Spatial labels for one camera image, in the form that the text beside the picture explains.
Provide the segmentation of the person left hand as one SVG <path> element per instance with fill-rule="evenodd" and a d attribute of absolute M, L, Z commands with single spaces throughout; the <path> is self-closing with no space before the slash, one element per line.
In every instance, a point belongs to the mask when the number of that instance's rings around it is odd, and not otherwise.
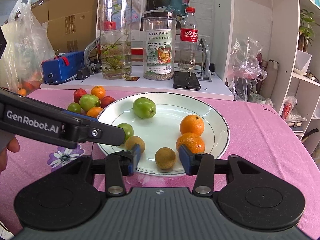
<path fill-rule="evenodd" d="M 16 137 L 7 144 L 6 148 L 1 151 L 0 155 L 0 173 L 2 173 L 7 168 L 8 163 L 8 151 L 12 153 L 17 153 L 20 150 L 20 145 Z"/>

